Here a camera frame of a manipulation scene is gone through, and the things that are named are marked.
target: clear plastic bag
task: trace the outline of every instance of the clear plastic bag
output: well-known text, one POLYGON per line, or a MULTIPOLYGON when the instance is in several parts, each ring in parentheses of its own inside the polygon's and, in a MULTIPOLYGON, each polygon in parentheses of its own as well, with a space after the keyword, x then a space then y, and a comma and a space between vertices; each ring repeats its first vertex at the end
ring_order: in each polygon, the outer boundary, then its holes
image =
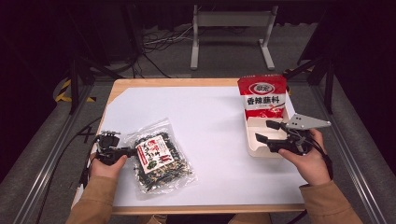
POLYGON ((128 134, 125 143, 137 150, 134 174, 142 192, 168 193, 197 179, 176 141, 169 119, 128 134))

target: red snack bag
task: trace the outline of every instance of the red snack bag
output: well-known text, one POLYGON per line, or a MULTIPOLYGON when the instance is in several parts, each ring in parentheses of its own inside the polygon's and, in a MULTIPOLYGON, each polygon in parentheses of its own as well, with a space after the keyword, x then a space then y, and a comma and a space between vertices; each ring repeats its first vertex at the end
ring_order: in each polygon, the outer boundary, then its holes
POLYGON ((286 79, 282 75, 253 75, 238 80, 246 119, 282 118, 286 100, 286 79))

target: seaweed snack bag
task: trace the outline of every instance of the seaweed snack bag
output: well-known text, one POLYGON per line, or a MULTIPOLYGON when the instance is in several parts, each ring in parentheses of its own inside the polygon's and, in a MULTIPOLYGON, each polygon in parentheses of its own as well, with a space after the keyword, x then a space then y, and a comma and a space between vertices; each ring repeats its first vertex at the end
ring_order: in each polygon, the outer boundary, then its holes
POLYGON ((238 80, 246 119, 282 118, 286 101, 286 79, 282 75, 253 75, 238 80))
POLYGON ((134 174, 142 192, 168 193, 196 179, 168 119, 129 134, 126 140, 137 150, 134 174))

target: white tabletop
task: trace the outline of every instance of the white tabletop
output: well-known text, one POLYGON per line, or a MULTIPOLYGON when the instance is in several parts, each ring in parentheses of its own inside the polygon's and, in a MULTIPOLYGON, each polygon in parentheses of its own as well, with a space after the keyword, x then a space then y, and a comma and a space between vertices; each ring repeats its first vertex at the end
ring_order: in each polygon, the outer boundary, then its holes
POLYGON ((198 180, 164 195, 142 198, 127 161, 115 207, 303 204, 305 184, 284 159, 248 155, 244 107, 237 87, 129 88, 107 108, 101 130, 127 133, 169 118, 198 180))

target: person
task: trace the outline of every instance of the person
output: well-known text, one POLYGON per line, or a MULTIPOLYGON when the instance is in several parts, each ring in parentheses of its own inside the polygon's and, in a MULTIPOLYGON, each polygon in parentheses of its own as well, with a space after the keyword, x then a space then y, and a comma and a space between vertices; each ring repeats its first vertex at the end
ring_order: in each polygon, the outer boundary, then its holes
MULTIPOLYGON (((322 133, 310 130, 325 153, 322 133)), ((351 204, 331 180, 322 155, 317 150, 310 150, 306 155, 296 155, 286 149, 278 153, 292 162, 307 185, 300 186, 306 211, 312 223, 362 223, 351 204)), ((112 204, 116 192, 120 169, 125 164, 126 156, 115 164, 107 166, 93 159, 91 178, 81 195, 80 200, 72 208, 66 223, 107 223, 112 212, 112 204)), ((167 216, 153 215, 139 217, 138 222, 144 224, 165 224, 167 216)), ((236 214, 229 223, 271 223, 265 214, 236 214)))

